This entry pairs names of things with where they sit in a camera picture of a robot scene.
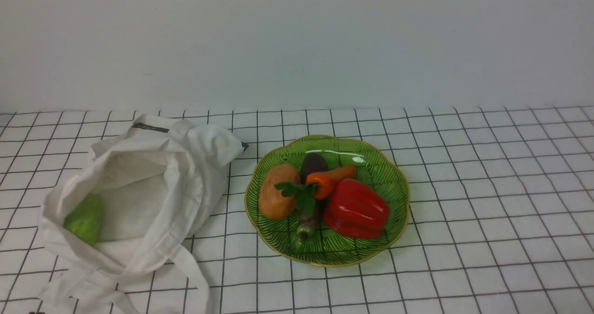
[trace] gold plate rim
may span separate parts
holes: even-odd
[[[394,238],[394,240],[392,242],[390,242],[389,244],[386,244],[386,246],[384,246],[383,248],[378,249],[375,253],[369,255],[368,257],[365,257],[364,259],[360,259],[358,261],[355,262],[351,262],[351,263],[347,263],[347,264],[340,264],[340,265],[332,265],[332,264],[320,264],[320,263],[314,263],[314,262],[310,262],[310,261],[304,261],[303,259],[298,259],[295,257],[291,257],[287,254],[284,254],[280,251],[278,251],[275,247],[273,247],[265,238],[264,236],[262,236],[262,233],[260,232],[260,229],[258,228],[258,226],[256,225],[256,223],[254,222],[254,220],[252,219],[252,217],[250,216],[250,213],[248,213],[248,190],[250,189],[250,187],[252,186],[252,184],[254,183],[254,173],[258,170],[258,167],[260,166],[260,163],[262,162],[263,159],[265,159],[268,155],[270,155],[271,153],[274,153],[276,151],[279,151],[280,149],[284,149],[289,147],[290,145],[296,143],[297,141],[300,140],[304,140],[304,139],[308,139],[308,138],[330,138],[330,139],[335,139],[335,140],[340,140],[340,141],[356,141],[359,143],[363,143],[364,145],[367,145],[373,149],[375,149],[376,151],[378,151],[380,153],[380,155],[382,156],[382,158],[384,158],[384,161],[389,164],[390,166],[394,167],[394,169],[396,169],[399,173],[401,173],[402,177],[404,177],[405,182],[407,183],[407,188],[408,188],[408,198],[407,198],[407,219],[405,220],[405,225],[402,228],[402,230],[400,231],[400,233],[398,234],[398,236],[396,236]],[[262,239],[262,241],[270,248],[272,249],[274,252],[278,253],[279,255],[286,257],[288,259],[290,259],[291,261],[295,261],[295,262],[300,262],[300,263],[306,263],[306,264],[311,264],[311,265],[315,265],[316,267],[324,267],[324,268],[343,268],[343,267],[350,267],[351,265],[356,265],[356,264],[360,264],[363,263],[364,261],[367,261],[368,259],[372,259],[373,257],[375,257],[376,255],[378,255],[379,253],[381,253],[382,251],[390,248],[390,246],[392,246],[392,244],[394,244],[401,236],[402,234],[404,234],[405,230],[408,227],[408,222],[409,222],[409,215],[410,215],[410,184],[409,181],[407,179],[407,176],[405,175],[405,173],[403,173],[396,164],[393,164],[392,162],[390,162],[390,160],[388,160],[388,158],[386,158],[386,156],[384,155],[384,153],[382,153],[379,149],[377,149],[376,147],[374,147],[373,145],[365,142],[365,141],[361,141],[361,140],[356,140],[356,139],[348,139],[348,138],[336,138],[333,136],[329,136],[329,135],[308,135],[308,136],[303,136],[291,143],[289,143],[289,145],[286,146],[281,146],[278,147],[276,149],[273,149],[272,151],[269,151],[268,153],[266,153],[265,156],[263,156],[262,158],[260,158],[260,160],[258,161],[258,163],[256,164],[255,168],[254,168],[254,172],[252,173],[252,179],[250,179],[250,183],[248,184],[248,186],[245,189],[245,194],[244,194],[244,209],[245,209],[245,214],[248,216],[248,219],[250,220],[250,223],[252,224],[252,226],[254,226],[254,228],[256,229],[256,232],[258,233],[259,238]]]

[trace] white grid tablecloth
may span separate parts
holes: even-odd
[[[140,114],[0,115],[0,314],[117,313],[36,299],[70,265],[43,248],[39,205],[85,165],[89,145]],[[207,275],[217,314],[594,312],[594,107],[159,115],[221,124],[250,144],[229,167],[224,202],[184,242]],[[410,181],[407,231],[361,265],[319,268],[280,257],[244,212],[259,158],[313,134],[367,141]],[[189,314],[196,298],[173,265],[112,286],[147,314]]]

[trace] orange carrot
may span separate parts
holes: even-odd
[[[321,200],[329,197],[338,184],[343,179],[354,179],[357,175],[357,166],[351,164],[341,168],[328,170],[327,172],[311,173],[308,175],[306,184],[318,184],[314,198]]]

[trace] potato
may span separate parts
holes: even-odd
[[[282,164],[269,170],[260,189],[258,206],[268,219],[280,220],[295,210],[295,197],[283,197],[274,185],[280,182],[299,184],[299,172],[290,164]]]

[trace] glass plate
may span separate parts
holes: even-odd
[[[297,212],[278,221],[267,219],[259,212],[258,196],[268,171],[284,163],[301,169],[308,152],[321,154],[330,169],[357,165],[356,179],[374,189],[390,206],[382,236],[373,240],[344,237],[320,223],[313,238],[299,244],[294,236],[299,222]],[[320,135],[303,137],[265,155],[258,162],[245,194],[246,213],[265,244],[284,257],[321,267],[361,263],[390,247],[407,227],[409,203],[406,177],[382,152],[362,141]]]

